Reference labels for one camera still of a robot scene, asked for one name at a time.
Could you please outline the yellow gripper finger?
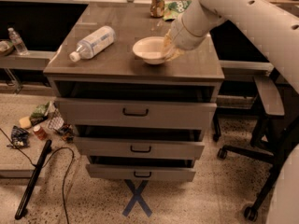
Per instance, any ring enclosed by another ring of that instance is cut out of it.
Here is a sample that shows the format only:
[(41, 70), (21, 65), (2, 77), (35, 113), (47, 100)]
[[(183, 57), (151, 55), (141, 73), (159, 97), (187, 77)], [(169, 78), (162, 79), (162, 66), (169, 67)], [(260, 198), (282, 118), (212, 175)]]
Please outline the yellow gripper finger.
[(166, 33), (164, 36), (164, 42), (163, 42), (163, 48), (162, 48), (162, 56), (166, 61), (172, 61), (179, 56), (183, 55), (184, 51), (177, 48), (173, 41), (172, 37), (170, 35), (170, 31)]

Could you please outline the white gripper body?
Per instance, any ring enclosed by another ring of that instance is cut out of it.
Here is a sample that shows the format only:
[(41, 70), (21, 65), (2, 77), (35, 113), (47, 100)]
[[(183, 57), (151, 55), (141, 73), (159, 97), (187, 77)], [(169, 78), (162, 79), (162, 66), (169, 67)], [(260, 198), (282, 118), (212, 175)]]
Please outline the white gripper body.
[(177, 48), (192, 50), (203, 42), (209, 30), (210, 23), (207, 16), (183, 13), (171, 23), (170, 36)]

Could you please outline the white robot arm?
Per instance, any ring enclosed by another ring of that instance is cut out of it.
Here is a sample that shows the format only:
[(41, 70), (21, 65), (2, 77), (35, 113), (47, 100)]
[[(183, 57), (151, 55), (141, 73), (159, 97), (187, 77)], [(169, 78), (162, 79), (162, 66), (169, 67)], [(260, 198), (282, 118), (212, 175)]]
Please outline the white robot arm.
[(164, 39), (163, 53), (175, 57), (196, 49), (214, 27), (232, 22), (274, 66), (287, 84), (280, 87), (271, 77), (254, 78), (263, 111), (253, 130), (250, 145), (259, 152), (225, 145), (218, 157), (229, 151), (272, 165), (270, 175), (244, 217), (254, 221), (259, 207), (281, 176), (284, 164), (298, 147), (299, 34), (298, 18), (264, 0), (193, 0), (178, 15)]

